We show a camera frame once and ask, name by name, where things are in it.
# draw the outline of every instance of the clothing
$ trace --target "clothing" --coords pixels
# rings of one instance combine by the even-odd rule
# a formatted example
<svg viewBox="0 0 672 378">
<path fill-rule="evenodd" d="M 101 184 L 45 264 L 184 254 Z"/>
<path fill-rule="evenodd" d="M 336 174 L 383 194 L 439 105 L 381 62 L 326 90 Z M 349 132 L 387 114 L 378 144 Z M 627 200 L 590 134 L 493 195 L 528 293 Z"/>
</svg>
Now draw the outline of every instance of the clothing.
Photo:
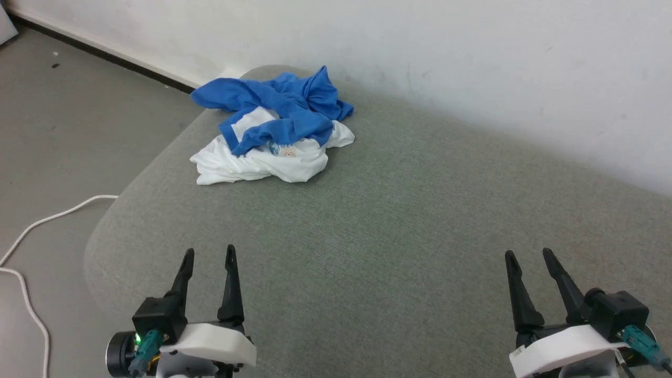
<svg viewBox="0 0 672 378">
<path fill-rule="evenodd" d="M 333 131 L 331 121 L 341 121 L 353 112 L 352 105 L 338 99 L 338 89 L 329 80 L 326 67 L 302 79 L 293 73 L 283 73 L 263 82 L 215 79 L 194 90 L 191 97 L 205 108 L 235 112 L 219 125 L 235 156 L 269 141 L 292 145 L 308 138 L 323 146 Z M 258 106 L 273 110 L 279 118 L 248 128 L 242 138 L 238 138 L 232 125 Z"/>
<path fill-rule="evenodd" d="M 247 132 L 259 125 L 272 122 L 277 116 L 264 108 L 257 107 L 231 125 L 231 132 L 240 142 Z M 277 176 L 287 182 L 305 182 L 327 166 L 325 149 L 343 147 L 355 140 L 355 135 L 342 123 L 330 121 L 333 132 L 326 143 L 303 138 L 291 145 L 278 145 L 269 141 L 254 147 L 244 156 L 237 157 L 228 148 L 227 140 L 218 135 L 201 151 L 191 157 L 200 176 L 199 185 L 238 180 L 258 180 Z"/>
</svg>

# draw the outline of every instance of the teal connector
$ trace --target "teal connector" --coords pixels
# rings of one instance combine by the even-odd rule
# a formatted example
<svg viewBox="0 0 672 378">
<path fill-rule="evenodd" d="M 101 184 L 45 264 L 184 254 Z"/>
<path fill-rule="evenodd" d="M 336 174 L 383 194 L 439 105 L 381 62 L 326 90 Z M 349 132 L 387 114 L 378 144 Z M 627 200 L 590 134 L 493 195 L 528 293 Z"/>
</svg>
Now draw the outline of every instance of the teal connector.
<svg viewBox="0 0 672 378">
<path fill-rule="evenodd" d="M 642 330 L 635 326 L 627 326 L 617 335 L 632 349 L 644 356 L 654 369 L 668 370 L 670 358 L 661 350 L 661 346 L 651 340 Z"/>
<path fill-rule="evenodd" d="M 128 367 L 131 377 L 142 377 L 147 372 L 149 363 L 159 353 L 162 344 L 163 334 L 161 332 L 157 330 L 147 332 L 147 335 L 140 341 L 140 346 Z"/>
</svg>

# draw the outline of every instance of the gray cushion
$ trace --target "gray cushion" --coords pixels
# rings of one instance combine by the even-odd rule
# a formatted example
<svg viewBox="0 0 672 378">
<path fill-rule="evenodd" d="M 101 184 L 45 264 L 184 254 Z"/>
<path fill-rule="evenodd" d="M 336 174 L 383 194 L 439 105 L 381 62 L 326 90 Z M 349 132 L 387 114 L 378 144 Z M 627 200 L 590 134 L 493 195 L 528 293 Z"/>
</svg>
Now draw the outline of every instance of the gray cushion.
<svg viewBox="0 0 672 378">
<path fill-rule="evenodd" d="M 207 110 L 129 185 L 85 257 L 91 292 L 120 329 L 170 287 L 190 247 L 187 316 L 215 319 L 233 243 L 246 329 L 269 376 L 511 376 L 503 254 L 515 250 L 550 324 L 564 309 L 541 256 L 549 247 L 584 291 L 625 289 L 648 304 L 672 348 L 669 198 L 336 84 L 355 106 L 345 123 L 357 139 L 329 150 L 308 183 L 197 186 L 189 157 L 227 117 Z"/>
</svg>

